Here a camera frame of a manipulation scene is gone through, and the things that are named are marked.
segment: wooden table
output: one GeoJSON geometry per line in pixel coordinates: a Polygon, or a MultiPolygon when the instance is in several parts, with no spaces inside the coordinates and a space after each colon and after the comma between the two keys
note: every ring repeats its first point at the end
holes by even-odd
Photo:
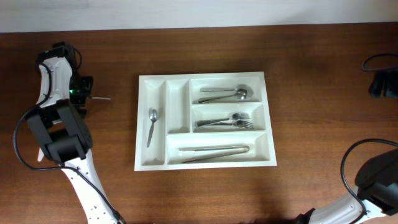
{"type": "MultiPolygon", "coordinates": [[[[339,168],[364,138],[397,141],[398,104],[373,99],[373,54],[397,51],[398,23],[210,29],[107,30],[0,35],[0,217],[4,223],[84,223],[75,192],[60,171],[32,172],[12,149],[16,121],[36,101],[36,54],[66,40],[83,54],[81,75],[94,77],[86,123],[105,192],[128,223],[239,223],[294,218],[346,193],[339,168]],[[277,167],[135,172],[139,75],[264,71],[277,167]]],[[[22,156],[38,144],[24,125],[22,156]]],[[[364,162],[390,147],[350,155],[351,186],[364,162]]],[[[397,223],[398,215],[367,223],[397,223]]]]}

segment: fork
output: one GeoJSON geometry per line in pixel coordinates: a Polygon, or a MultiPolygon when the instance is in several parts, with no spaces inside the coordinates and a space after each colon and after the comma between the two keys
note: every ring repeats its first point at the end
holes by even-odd
{"type": "Polygon", "coordinates": [[[224,123],[224,122],[219,122],[219,123],[211,123],[207,125],[220,125],[220,126],[235,126],[238,128],[254,128],[254,124],[249,121],[242,121],[242,120],[237,120],[233,123],[224,123]]]}
{"type": "Polygon", "coordinates": [[[250,116],[247,113],[235,113],[235,114],[232,114],[232,116],[230,116],[229,118],[196,121],[195,127],[200,127],[200,126],[218,123],[218,122],[222,122],[222,121],[231,121],[231,120],[238,121],[238,120],[242,120],[242,119],[250,119],[250,116]]]}

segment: cutlery tray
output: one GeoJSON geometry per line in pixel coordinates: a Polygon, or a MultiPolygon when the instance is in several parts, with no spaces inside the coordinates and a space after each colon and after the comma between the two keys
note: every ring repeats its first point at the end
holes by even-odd
{"type": "Polygon", "coordinates": [[[276,166],[271,119],[263,72],[212,73],[186,75],[142,75],[139,78],[139,102],[135,171],[200,169],[217,167],[276,166]],[[253,96],[198,103],[200,98],[232,95],[234,91],[200,92],[200,88],[235,88],[247,85],[253,96]],[[152,141],[147,147],[152,121],[149,109],[158,111],[152,141]],[[198,120],[230,117],[247,113],[251,129],[234,126],[195,127],[198,120]],[[249,146],[248,152],[213,159],[182,163],[206,151],[179,151],[182,147],[249,146]]]}

